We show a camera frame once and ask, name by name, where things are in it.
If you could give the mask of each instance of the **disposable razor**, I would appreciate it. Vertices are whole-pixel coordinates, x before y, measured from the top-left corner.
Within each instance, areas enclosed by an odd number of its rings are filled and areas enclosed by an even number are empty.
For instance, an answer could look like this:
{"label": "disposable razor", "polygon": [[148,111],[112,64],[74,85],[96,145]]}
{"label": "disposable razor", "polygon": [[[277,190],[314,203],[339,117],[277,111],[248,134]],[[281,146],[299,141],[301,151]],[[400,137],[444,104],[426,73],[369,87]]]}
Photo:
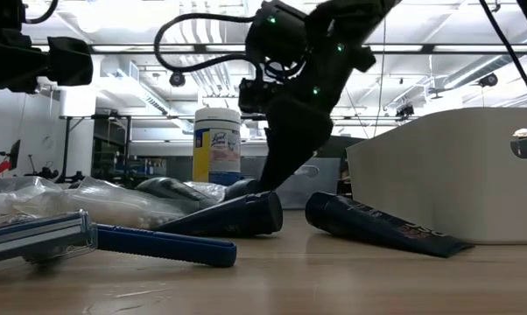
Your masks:
{"label": "disposable razor", "polygon": [[95,245],[95,226],[84,211],[0,226],[0,262],[23,257],[39,263]]}
{"label": "disposable razor", "polygon": [[97,225],[98,249],[113,252],[203,263],[227,268],[235,264],[236,245],[200,237]]}

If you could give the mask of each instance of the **ceiling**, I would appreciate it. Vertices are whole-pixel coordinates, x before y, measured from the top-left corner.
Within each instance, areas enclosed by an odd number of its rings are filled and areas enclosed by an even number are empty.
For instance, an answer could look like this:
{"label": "ceiling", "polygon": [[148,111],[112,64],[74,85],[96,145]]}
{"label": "ceiling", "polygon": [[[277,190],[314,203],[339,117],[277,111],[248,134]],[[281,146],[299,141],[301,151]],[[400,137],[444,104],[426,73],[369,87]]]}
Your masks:
{"label": "ceiling", "polygon": [[[29,4],[28,16],[40,15],[49,4],[31,0],[25,2]],[[285,2],[306,12],[320,3],[316,0]],[[494,6],[495,0],[488,2]],[[498,2],[501,3],[501,9],[495,17],[504,33],[513,44],[526,43],[527,21],[516,1]],[[260,3],[260,0],[61,0],[52,18],[43,24],[25,25],[23,33],[30,35],[35,45],[45,43],[47,36],[77,37],[91,45],[151,44],[159,26],[180,13],[205,11],[251,16]],[[248,24],[188,21],[168,31],[165,42],[224,43],[242,47],[248,28]],[[482,90],[472,84],[475,81],[470,81],[462,82],[463,86],[460,88],[440,93],[442,99],[433,100],[435,94],[425,94],[428,88],[443,88],[448,83],[447,78],[455,78],[460,70],[467,73],[467,67],[475,66],[473,63],[476,61],[479,64],[480,59],[485,58],[490,62],[499,57],[476,53],[480,49],[488,50],[488,46],[479,45],[501,44],[477,0],[403,0],[389,14],[385,24],[381,24],[373,32],[367,44],[388,45],[386,50],[398,51],[413,50],[412,46],[418,46],[415,48],[418,51],[421,45],[430,44],[465,46],[446,48],[460,49],[463,54],[405,52],[406,54],[390,53],[383,56],[378,53],[376,64],[367,73],[354,71],[332,116],[376,116],[378,113],[381,116],[393,116],[396,109],[404,104],[412,104],[416,116],[473,106],[527,106],[527,90],[518,79],[519,74],[512,64],[505,64],[494,71],[499,78],[499,84],[495,88],[485,87]],[[390,44],[408,46],[390,48]],[[380,46],[374,50],[381,52],[382,49]],[[499,46],[495,49],[502,52]],[[166,102],[173,109],[173,114],[191,115],[202,106],[237,108],[238,84],[242,78],[253,75],[249,64],[242,61],[229,62],[187,75],[184,87],[171,87],[168,83],[169,73],[151,54],[127,52],[109,57],[117,58],[123,65],[131,61],[137,65],[140,70],[139,80],[159,100]],[[193,64],[213,57],[214,55],[191,53],[166,56],[176,64]],[[527,56],[521,58],[521,61],[527,71]],[[157,112],[146,112],[141,100],[112,88],[113,84],[99,85],[102,97],[99,98],[98,106],[131,110],[138,115]]]}

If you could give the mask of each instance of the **black tube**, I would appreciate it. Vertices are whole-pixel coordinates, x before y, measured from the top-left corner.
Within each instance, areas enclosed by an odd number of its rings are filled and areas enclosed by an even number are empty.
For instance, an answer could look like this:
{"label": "black tube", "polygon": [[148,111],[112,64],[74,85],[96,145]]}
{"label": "black tube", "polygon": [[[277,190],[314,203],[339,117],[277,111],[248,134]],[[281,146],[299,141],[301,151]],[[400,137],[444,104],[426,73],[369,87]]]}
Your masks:
{"label": "black tube", "polygon": [[306,220],[338,237],[437,257],[448,258],[474,246],[325,192],[316,192],[308,200]]}
{"label": "black tube", "polygon": [[72,117],[66,118],[65,124],[65,146],[63,148],[63,168],[61,168],[61,175],[55,181],[57,184],[64,184],[67,175],[67,158],[69,156],[69,135],[71,134],[71,119]]}
{"label": "black tube", "polygon": [[126,116],[127,127],[125,130],[125,155],[123,156],[123,174],[129,175],[130,144],[131,144],[131,116]]}
{"label": "black tube", "polygon": [[158,231],[192,236],[247,237],[281,230],[283,208],[274,192],[250,194],[166,223]]}

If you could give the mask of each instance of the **fluorescent light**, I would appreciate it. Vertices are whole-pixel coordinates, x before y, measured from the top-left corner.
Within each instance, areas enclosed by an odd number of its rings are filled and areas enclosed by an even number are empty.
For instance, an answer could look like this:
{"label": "fluorescent light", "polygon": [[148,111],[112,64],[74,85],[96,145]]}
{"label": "fluorescent light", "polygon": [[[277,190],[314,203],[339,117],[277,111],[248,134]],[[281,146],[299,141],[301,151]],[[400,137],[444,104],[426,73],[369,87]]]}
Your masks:
{"label": "fluorescent light", "polygon": [[[154,53],[153,45],[93,45],[95,52],[98,53]],[[161,52],[194,52],[192,45],[162,45]]]}
{"label": "fluorescent light", "polygon": [[267,140],[245,140],[242,144],[267,144]]}
{"label": "fluorescent light", "polygon": [[245,45],[207,45],[205,47],[208,52],[243,52],[246,49]]}
{"label": "fluorescent light", "polygon": [[165,140],[131,140],[134,144],[163,144]]}
{"label": "fluorescent light", "polygon": [[134,120],[165,120],[170,119],[168,116],[161,115],[161,116],[132,116],[131,119]]}
{"label": "fluorescent light", "polygon": [[381,52],[418,52],[422,45],[369,45],[373,53]]}
{"label": "fluorescent light", "polygon": [[[527,45],[513,45],[515,52],[526,53]],[[488,52],[488,53],[506,53],[507,47],[504,45],[436,45],[435,52]]]}

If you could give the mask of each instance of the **plastic bag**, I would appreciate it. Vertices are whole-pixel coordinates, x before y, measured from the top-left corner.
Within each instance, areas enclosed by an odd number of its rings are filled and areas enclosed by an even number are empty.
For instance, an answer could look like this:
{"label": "plastic bag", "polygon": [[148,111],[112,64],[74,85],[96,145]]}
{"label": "plastic bag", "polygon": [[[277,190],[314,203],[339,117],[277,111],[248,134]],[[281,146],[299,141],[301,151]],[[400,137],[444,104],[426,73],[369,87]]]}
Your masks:
{"label": "plastic bag", "polygon": [[198,207],[195,201],[161,199],[87,177],[78,189],[42,193],[17,206],[17,210],[50,216],[83,209],[96,223],[153,229],[190,214]]}
{"label": "plastic bag", "polygon": [[184,183],[196,191],[203,193],[218,202],[225,199],[225,190],[227,189],[224,185],[211,184],[211,183],[200,183],[200,182],[186,182]]}
{"label": "plastic bag", "polygon": [[40,177],[0,178],[0,215],[15,214],[16,206],[46,192],[62,189]]}

